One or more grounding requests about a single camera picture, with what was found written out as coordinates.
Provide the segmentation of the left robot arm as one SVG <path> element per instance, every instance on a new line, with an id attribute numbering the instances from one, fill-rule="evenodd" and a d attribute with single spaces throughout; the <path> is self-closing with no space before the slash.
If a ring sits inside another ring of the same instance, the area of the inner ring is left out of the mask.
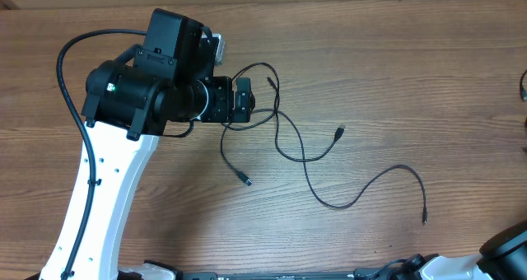
<path id="1" fill-rule="evenodd" d="M 218 77 L 224 44 L 203 23 L 154 10 L 143 43 L 103 62 L 86 79 L 72 117 L 82 155 L 67 214 L 42 279 L 179 279 L 148 260 L 119 266 L 138 182 L 169 122 L 246 123 L 255 106 L 250 80 Z"/>

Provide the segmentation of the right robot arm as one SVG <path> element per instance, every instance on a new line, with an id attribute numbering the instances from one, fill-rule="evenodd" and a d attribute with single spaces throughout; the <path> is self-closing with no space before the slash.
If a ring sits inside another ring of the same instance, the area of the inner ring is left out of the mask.
<path id="1" fill-rule="evenodd" d="M 526 222 L 506 228 L 473 255 L 415 254 L 368 273 L 365 279 L 526 280 Z"/>

